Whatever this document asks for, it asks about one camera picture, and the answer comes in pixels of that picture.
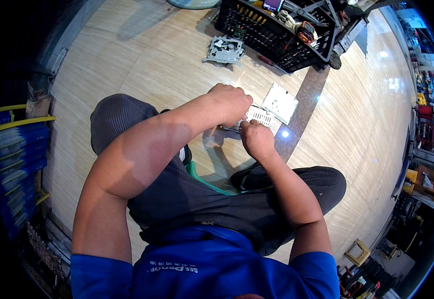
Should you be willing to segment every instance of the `blue t-shirt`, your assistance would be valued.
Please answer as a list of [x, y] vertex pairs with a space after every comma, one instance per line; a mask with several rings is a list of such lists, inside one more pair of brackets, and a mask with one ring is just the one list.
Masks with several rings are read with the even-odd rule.
[[335, 259], [323, 252], [289, 265], [261, 257], [245, 236], [223, 227], [194, 225], [149, 245], [134, 267], [89, 255], [71, 256], [74, 298], [339, 298]]

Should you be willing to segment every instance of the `man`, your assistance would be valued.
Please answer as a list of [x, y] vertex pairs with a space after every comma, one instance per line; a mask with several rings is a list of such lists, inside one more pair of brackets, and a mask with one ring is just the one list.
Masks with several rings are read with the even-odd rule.
[[[241, 123], [257, 163], [234, 174], [227, 196], [190, 177], [179, 151], [205, 130], [233, 125], [252, 104], [217, 84], [165, 113], [130, 96], [103, 99], [91, 115], [98, 155], [72, 232], [76, 298], [338, 298], [324, 213], [346, 183], [329, 167], [291, 170], [272, 132]], [[134, 267], [126, 207], [149, 243]], [[289, 265], [262, 256], [295, 238]]]

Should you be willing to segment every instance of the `hand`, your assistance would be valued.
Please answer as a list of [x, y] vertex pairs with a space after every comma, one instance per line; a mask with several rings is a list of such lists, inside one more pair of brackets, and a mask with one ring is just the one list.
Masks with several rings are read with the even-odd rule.
[[275, 154], [278, 155], [274, 148], [272, 131], [256, 120], [251, 120], [250, 123], [247, 121], [241, 122], [240, 136], [245, 150], [259, 163]]
[[244, 119], [253, 103], [252, 97], [246, 95], [242, 88], [222, 83], [217, 83], [204, 96], [212, 107], [209, 113], [217, 116], [223, 126], [233, 126]]

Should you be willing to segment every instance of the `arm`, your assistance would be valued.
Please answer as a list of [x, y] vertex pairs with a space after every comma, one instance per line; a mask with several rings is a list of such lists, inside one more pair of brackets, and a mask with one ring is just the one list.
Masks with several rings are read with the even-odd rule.
[[128, 200], [154, 182], [196, 135], [220, 123], [235, 124], [251, 104], [252, 98], [241, 88], [219, 83], [207, 94], [119, 135], [99, 155], [84, 183], [74, 217], [72, 253], [130, 263]]
[[272, 132], [256, 121], [241, 123], [241, 136], [247, 152], [256, 159], [272, 181], [282, 211], [295, 229], [290, 261], [307, 252], [332, 254], [327, 224], [315, 195], [287, 166], [274, 148]]

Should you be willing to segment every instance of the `black plastic crate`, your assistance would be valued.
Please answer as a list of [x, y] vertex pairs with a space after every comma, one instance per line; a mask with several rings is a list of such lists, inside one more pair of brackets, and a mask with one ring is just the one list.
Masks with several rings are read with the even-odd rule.
[[[312, 0], [292, 2], [302, 8], [314, 3]], [[328, 23], [327, 27], [314, 26], [318, 35], [315, 47], [305, 45], [297, 37], [293, 38], [295, 33], [282, 22], [242, 0], [222, 0], [215, 28], [230, 37], [234, 36], [236, 29], [245, 30], [245, 45], [273, 61], [285, 72], [293, 73], [315, 64], [322, 67], [330, 60], [336, 35], [335, 21], [320, 7], [310, 14], [322, 23]]]

